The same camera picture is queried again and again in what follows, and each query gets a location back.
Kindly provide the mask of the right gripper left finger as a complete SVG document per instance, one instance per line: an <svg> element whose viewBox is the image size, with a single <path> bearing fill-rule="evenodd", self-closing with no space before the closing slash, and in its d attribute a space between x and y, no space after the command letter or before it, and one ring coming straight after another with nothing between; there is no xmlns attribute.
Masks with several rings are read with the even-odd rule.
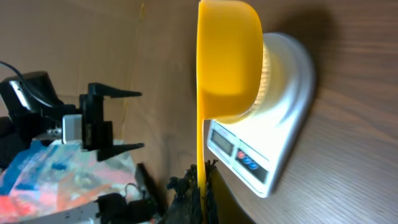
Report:
<svg viewBox="0 0 398 224"><path fill-rule="evenodd" d="M165 186L174 190L171 206L159 221L161 224L201 223L200 189L197 184L197 166L192 164L182 178L171 177Z"/></svg>

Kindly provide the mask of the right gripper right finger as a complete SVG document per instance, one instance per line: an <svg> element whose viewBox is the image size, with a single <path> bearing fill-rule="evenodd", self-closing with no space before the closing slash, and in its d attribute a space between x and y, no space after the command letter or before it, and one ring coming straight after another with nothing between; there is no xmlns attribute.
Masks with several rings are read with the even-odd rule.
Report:
<svg viewBox="0 0 398 224"><path fill-rule="evenodd" d="M212 224L253 224L253 219L243 210L229 189L216 163L207 160L206 168L206 221Z"/></svg>

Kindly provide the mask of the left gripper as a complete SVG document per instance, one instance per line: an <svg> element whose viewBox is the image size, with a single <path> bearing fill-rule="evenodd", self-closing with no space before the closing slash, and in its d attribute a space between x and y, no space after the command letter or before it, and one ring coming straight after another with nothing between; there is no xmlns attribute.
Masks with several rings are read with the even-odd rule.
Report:
<svg viewBox="0 0 398 224"><path fill-rule="evenodd" d="M80 95L80 107L62 118L62 142L78 144L87 151L97 150L97 161L103 162L122 153L140 149L144 143L113 145L113 125L104 120L103 96L127 98L141 92L113 88L102 83L89 83L89 95Z"/></svg>

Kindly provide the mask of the yellow scoop cup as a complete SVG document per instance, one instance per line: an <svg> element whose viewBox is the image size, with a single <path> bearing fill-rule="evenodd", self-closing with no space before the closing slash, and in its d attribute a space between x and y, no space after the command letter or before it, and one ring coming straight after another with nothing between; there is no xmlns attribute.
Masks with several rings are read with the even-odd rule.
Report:
<svg viewBox="0 0 398 224"><path fill-rule="evenodd" d="M203 125L232 118L255 102L262 73L260 18L244 1L200 1L197 20L197 186L202 222L208 221Z"/></svg>

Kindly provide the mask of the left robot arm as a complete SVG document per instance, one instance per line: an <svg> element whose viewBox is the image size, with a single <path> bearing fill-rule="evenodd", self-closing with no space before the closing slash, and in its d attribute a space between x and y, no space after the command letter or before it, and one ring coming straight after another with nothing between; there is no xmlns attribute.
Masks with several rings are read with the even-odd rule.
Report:
<svg viewBox="0 0 398 224"><path fill-rule="evenodd" d="M78 143L85 151L96 151L97 160L102 162L144 147L143 143L115 146L113 124L104 120L103 112L105 97L137 97L140 92L90 83L76 107L60 101L52 85L39 85L35 91L32 95L27 85L15 80L1 84L1 97L9 112L5 122L10 129L1 136L1 149L21 152L30 148L33 139L60 139L65 144Z"/></svg>

